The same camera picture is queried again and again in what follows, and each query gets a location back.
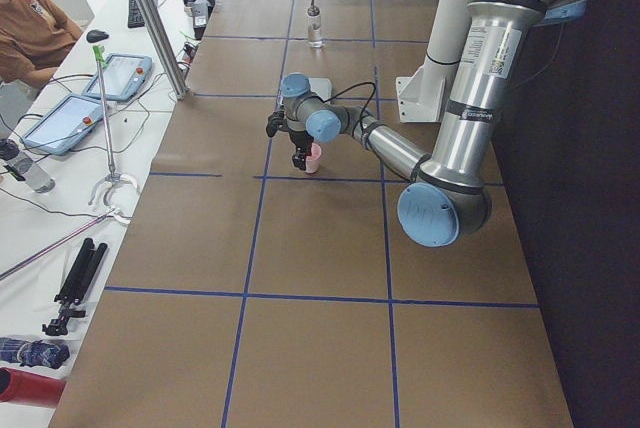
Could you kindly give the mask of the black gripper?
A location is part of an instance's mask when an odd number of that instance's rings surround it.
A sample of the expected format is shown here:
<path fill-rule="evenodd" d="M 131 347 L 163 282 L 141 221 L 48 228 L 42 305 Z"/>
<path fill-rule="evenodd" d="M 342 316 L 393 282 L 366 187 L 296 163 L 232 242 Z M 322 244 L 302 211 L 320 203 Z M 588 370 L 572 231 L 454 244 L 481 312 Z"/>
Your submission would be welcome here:
<path fill-rule="evenodd" d="M 290 130 L 289 138 L 297 148 L 292 155 L 293 165 L 300 170 L 306 170 L 308 157 L 306 150 L 311 149 L 311 136 L 306 131 Z"/>

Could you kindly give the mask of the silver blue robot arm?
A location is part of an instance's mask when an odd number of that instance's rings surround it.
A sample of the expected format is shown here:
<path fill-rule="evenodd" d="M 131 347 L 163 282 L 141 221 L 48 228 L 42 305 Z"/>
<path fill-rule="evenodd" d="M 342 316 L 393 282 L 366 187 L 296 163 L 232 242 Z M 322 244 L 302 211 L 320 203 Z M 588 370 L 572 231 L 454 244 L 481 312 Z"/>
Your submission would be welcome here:
<path fill-rule="evenodd" d="M 587 2 L 439 0 L 423 64 L 397 81 L 402 118 L 439 124 L 432 151 L 363 108 L 321 99 L 300 73 L 282 79 L 280 105 L 266 132 L 288 134 L 298 168 L 305 167 L 314 143 L 351 136 L 408 181 L 397 204 L 406 235 L 427 247 L 450 245 L 490 217 L 480 168 L 528 32 L 577 19 Z"/>

